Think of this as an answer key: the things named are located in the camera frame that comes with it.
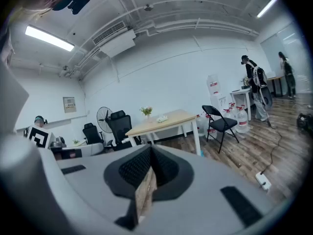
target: folding chair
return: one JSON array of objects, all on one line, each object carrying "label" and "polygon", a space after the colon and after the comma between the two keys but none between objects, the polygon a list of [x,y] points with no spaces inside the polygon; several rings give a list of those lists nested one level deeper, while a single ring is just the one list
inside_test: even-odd
[{"label": "folding chair", "polygon": [[[221,147],[222,147],[222,144],[223,144],[225,131],[230,130],[233,135],[231,135],[229,133],[227,133],[227,134],[229,134],[232,137],[234,137],[237,140],[237,142],[239,143],[236,135],[234,134],[234,132],[231,129],[232,127],[237,125],[237,121],[236,120],[233,120],[231,118],[223,117],[222,114],[216,108],[214,108],[213,106],[210,106],[210,105],[202,105],[202,109],[210,116],[209,129],[208,129],[208,132],[207,132],[206,141],[208,141],[208,139],[209,139],[210,127],[212,127],[213,129],[215,129],[215,130],[217,130],[219,132],[223,132],[223,136],[222,136],[222,141],[221,142],[219,142],[215,137],[210,135],[212,138],[214,138],[217,142],[219,142],[221,144],[220,149],[219,149],[219,153],[221,152]],[[214,120],[211,117],[211,115],[219,116],[221,118],[218,119],[218,120]]]}]

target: security camera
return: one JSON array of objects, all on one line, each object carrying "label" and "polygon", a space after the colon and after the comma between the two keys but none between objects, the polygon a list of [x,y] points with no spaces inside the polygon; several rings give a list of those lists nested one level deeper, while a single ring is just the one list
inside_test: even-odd
[{"label": "security camera", "polygon": [[146,4],[143,9],[145,11],[152,11],[153,10],[153,5],[152,4]]},{"label": "security camera", "polygon": [[76,15],[90,0],[73,0],[73,2],[68,6],[72,10],[72,14]]}]

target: black office chair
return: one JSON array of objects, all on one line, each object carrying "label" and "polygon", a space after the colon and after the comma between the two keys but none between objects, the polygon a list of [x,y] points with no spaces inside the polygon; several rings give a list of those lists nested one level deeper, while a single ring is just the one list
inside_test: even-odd
[{"label": "black office chair", "polygon": [[[113,146],[113,140],[110,140],[108,142],[108,145],[110,145],[114,151],[130,148],[132,146],[130,142],[122,143],[122,141],[127,138],[125,134],[132,129],[131,117],[129,115],[123,115],[121,113],[112,113],[109,123],[109,126],[115,138],[116,146]],[[138,138],[134,137],[134,139],[136,144],[141,144],[140,136],[138,136]]]},{"label": "black office chair", "polygon": [[103,143],[102,131],[100,131],[101,138],[99,137],[97,127],[92,123],[88,123],[84,125],[83,133],[86,136],[87,144],[93,143]]},{"label": "black office chair", "polygon": [[[231,118],[223,117],[222,114],[216,108],[214,108],[213,106],[210,106],[210,105],[202,105],[202,109],[210,116],[209,129],[208,129],[208,132],[207,132],[206,141],[208,141],[208,139],[209,139],[210,127],[212,127],[213,129],[215,129],[215,130],[217,130],[219,132],[223,132],[223,136],[222,136],[222,141],[221,142],[219,142],[216,138],[214,138],[212,135],[210,135],[212,138],[214,138],[217,142],[219,142],[221,144],[220,149],[219,149],[219,153],[221,152],[221,147],[222,147],[222,144],[223,144],[225,131],[230,130],[233,135],[231,135],[229,133],[227,133],[227,134],[229,134],[232,137],[234,137],[237,140],[237,142],[239,143],[236,135],[234,134],[234,132],[231,129],[232,127],[237,125],[237,121],[236,120],[233,120]],[[211,117],[211,115],[219,116],[221,118],[216,120],[216,121],[214,121],[214,119]]]}]

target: fluorescent light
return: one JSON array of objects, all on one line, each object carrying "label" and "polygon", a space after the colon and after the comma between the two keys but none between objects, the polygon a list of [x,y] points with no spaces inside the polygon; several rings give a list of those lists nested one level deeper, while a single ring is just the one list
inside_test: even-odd
[{"label": "fluorescent light", "polygon": [[289,37],[292,37],[294,34],[295,34],[295,33],[291,34],[291,35],[288,36],[288,37],[285,37],[283,40],[286,40],[286,39],[288,39]]},{"label": "fluorescent light", "polygon": [[43,40],[47,43],[66,49],[68,51],[72,51],[72,49],[74,48],[74,45],[68,42],[65,42],[64,40],[61,40],[55,36],[52,36],[51,34],[46,33],[42,30],[36,29],[32,26],[27,26],[25,34],[27,36],[31,36],[31,37]]},{"label": "fluorescent light", "polygon": [[293,41],[287,43],[287,45],[289,45],[289,44],[291,44],[291,43],[293,43],[293,42],[295,42],[295,41],[297,41],[297,40],[298,40],[298,39],[295,39],[295,40],[293,40]]},{"label": "fluorescent light", "polygon": [[263,10],[260,11],[260,13],[257,15],[257,18],[260,18],[261,16],[263,16],[263,14],[265,12],[268,11],[269,8],[272,7],[272,5],[276,2],[277,0],[271,0],[269,1],[269,3],[263,8]]}]

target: pants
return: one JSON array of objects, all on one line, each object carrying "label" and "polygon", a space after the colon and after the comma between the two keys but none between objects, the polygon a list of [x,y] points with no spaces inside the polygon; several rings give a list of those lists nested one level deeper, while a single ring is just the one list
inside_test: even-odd
[{"label": "pants", "polygon": [[263,107],[263,104],[262,104],[262,98],[261,98],[261,95],[259,92],[257,93],[252,93],[253,94],[253,100],[254,100],[254,103],[255,103],[255,106],[256,106],[256,118],[257,119],[267,119],[268,116],[266,114],[266,111]]},{"label": "pants", "polygon": [[292,94],[295,95],[295,80],[294,80],[294,76],[292,74],[285,75],[285,79],[286,79],[286,82],[287,82],[288,96],[291,96],[291,90],[292,90]]}]

